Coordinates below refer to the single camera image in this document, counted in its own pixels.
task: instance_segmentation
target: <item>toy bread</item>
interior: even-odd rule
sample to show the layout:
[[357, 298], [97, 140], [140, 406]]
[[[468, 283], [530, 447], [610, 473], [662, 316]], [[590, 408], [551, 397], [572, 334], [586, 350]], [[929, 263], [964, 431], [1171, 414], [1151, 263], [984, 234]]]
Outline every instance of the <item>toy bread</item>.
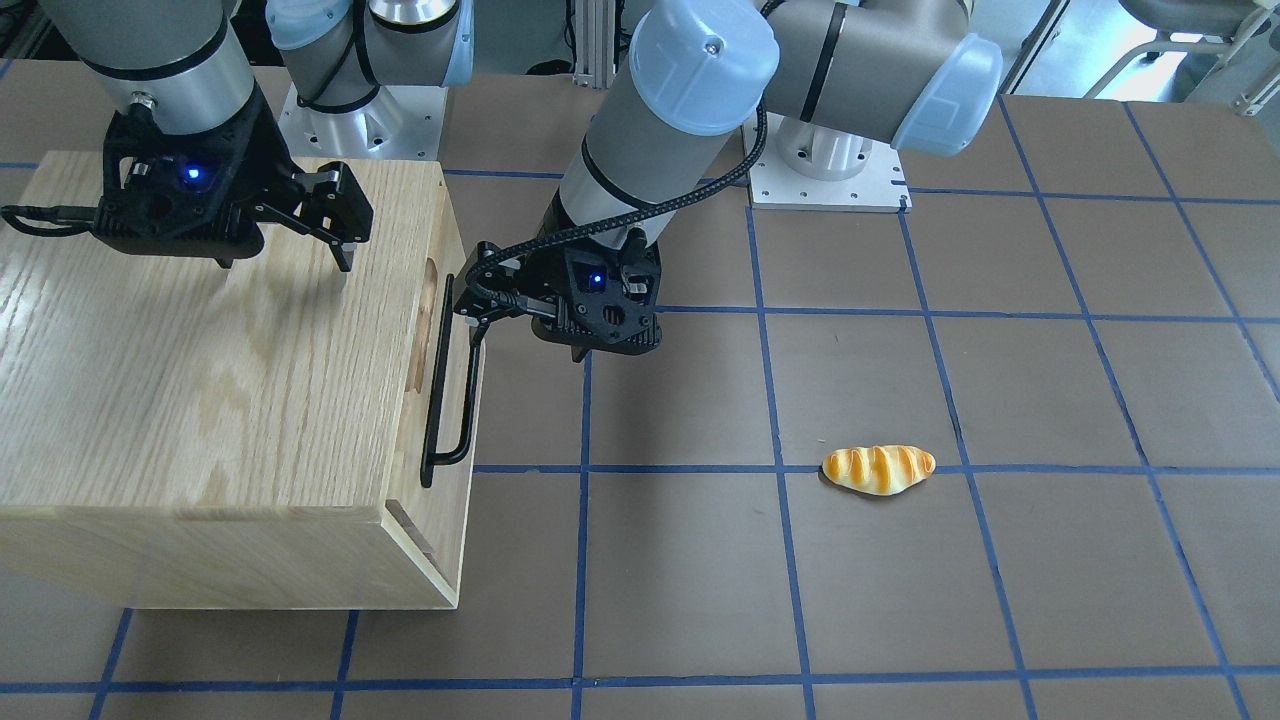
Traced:
[[837, 450], [822, 462], [831, 482], [870, 495], [897, 495], [933, 473], [933, 456], [909, 445]]

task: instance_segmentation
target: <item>metal plate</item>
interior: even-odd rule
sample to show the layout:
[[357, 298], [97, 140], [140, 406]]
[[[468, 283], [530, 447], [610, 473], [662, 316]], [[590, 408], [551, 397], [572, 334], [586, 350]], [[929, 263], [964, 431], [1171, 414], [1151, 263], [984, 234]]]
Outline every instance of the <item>metal plate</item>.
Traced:
[[[782, 117], [769, 113], [769, 135], [774, 136]], [[742, 126], [745, 151], [755, 143], [755, 120]], [[792, 170], [778, 156], [773, 142], [751, 168], [751, 202], [756, 208], [777, 210], [836, 210], [845, 213], [897, 213], [911, 193], [897, 151], [883, 142], [874, 142], [863, 172], [846, 181], [818, 181]]]
[[[371, 160], [435, 160], [440, 154], [440, 132], [444, 129], [444, 105], [448, 99], [445, 87], [387, 86], [396, 101], [412, 119], [394, 137], [362, 154], [347, 154], [344, 158], [369, 158]], [[280, 113], [280, 133], [289, 145], [289, 152], [297, 158], [334, 158], [311, 142], [311, 135], [298, 110], [298, 88], [289, 86]]]

